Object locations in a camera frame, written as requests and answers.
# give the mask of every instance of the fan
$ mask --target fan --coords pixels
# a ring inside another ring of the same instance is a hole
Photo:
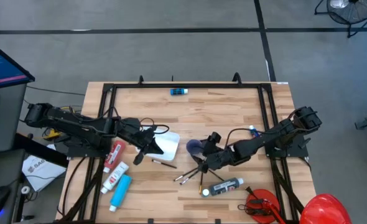
[[[335,22],[348,26],[350,38],[367,25],[367,0],[326,0],[327,12],[318,12],[317,8],[324,0],[321,0],[316,8],[315,15],[328,14]],[[351,33],[351,26],[366,21],[358,31]]]

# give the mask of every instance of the red tube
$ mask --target red tube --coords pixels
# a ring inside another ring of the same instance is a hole
[[[111,169],[114,169],[116,167],[125,148],[126,143],[124,143],[123,141],[114,142],[108,158],[106,158],[105,160],[105,168],[103,169],[103,172],[108,173]]]

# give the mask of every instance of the purple object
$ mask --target purple object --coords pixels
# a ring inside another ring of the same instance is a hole
[[[202,142],[196,139],[190,140],[186,144],[186,150],[190,155],[196,155],[203,152]]]

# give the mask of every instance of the red object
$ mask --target red object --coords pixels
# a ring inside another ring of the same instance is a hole
[[[126,148],[126,143],[123,141],[115,141],[113,147],[110,150],[108,157],[105,160],[105,168],[103,172],[108,173],[111,169],[113,170],[117,166],[121,154]]]
[[[246,199],[246,205],[248,208],[253,209],[265,209],[265,210],[271,210],[272,207],[277,210],[277,213],[279,214],[280,206],[279,202],[277,201],[277,198],[272,192],[265,190],[265,189],[257,189],[253,191],[255,196],[260,199],[264,199],[262,203],[250,203],[250,200],[257,200],[253,195],[249,194]],[[256,220],[258,223],[272,223],[275,221],[274,215],[265,215],[265,216],[259,216],[259,215],[252,215],[251,218]]]
[[[320,194],[311,199],[302,211],[300,224],[352,224],[348,212],[337,198]]]

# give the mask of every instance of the white tube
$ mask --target white tube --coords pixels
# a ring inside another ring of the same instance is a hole
[[[102,194],[106,194],[107,191],[113,189],[113,187],[119,182],[120,177],[128,170],[128,165],[124,162],[120,162],[119,165],[114,169],[114,171],[109,175],[109,177],[103,183],[103,188],[101,189]]]

